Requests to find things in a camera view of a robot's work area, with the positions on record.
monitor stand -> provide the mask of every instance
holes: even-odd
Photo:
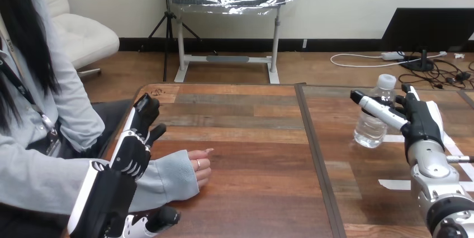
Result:
[[[399,62],[406,62],[417,58],[417,56],[406,56],[404,59],[399,59]],[[434,69],[434,63],[428,59],[426,50],[421,52],[421,60],[400,65],[414,72],[429,72]]]

plastic bottle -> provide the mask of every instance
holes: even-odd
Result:
[[[378,77],[377,86],[367,94],[370,97],[382,97],[384,101],[395,101],[395,84],[397,79],[388,74]],[[354,139],[364,147],[376,148],[383,142],[388,126],[377,118],[361,112],[359,122],[354,130]]]

light blue sweater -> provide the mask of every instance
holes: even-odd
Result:
[[[46,39],[60,94],[44,92],[31,75],[21,55],[18,60],[25,73],[24,84],[36,104],[52,120],[60,120],[61,133],[77,150],[87,150],[95,144],[104,124],[93,110],[84,86],[68,60],[44,0],[33,0],[44,24]],[[17,73],[5,48],[0,56]],[[41,118],[16,88],[3,75],[21,117],[12,113],[11,133],[0,134],[0,202],[28,210],[69,215],[86,176],[89,159],[64,160],[45,156],[36,150],[25,150],[28,144],[46,136]],[[199,192],[196,176],[186,151],[151,161],[130,208],[143,211],[157,208],[174,200],[189,199]]]

woman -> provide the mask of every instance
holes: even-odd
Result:
[[[58,237],[65,222],[45,215],[71,213],[89,163],[69,158],[98,157],[129,103],[91,106],[44,0],[0,0],[0,14],[0,65],[15,74],[0,73],[0,237]],[[56,143],[47,119],[61,140],[56,157],[48,156]],[[179,151],[151,161],[130,211],[196,195],[210,176],[208,152]]]

white robotic hand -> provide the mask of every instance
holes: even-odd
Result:
[[[71,238],[156,237],[178,223],[180,214],[162,207],[154,215],[138,219],[128,215],[136,181],[150,161],[150,147],[166,132],[158,125],[159,102],[148,94],[133,106],[119,137],[110,165],[91,161],[68,223]]]
[[[421,101],[409,84],[404,84],[402,90],[406,97],[397,96],[396,102],[402,105],[397,108],[360,91],[352,91],[350,97],[366,113],[400,130],[405,137],[411,193],[433,237],[474,237],[474,201],[459,184],[459,173],[449,165],[472,163],[473,157],[446,157],[438,106]]]

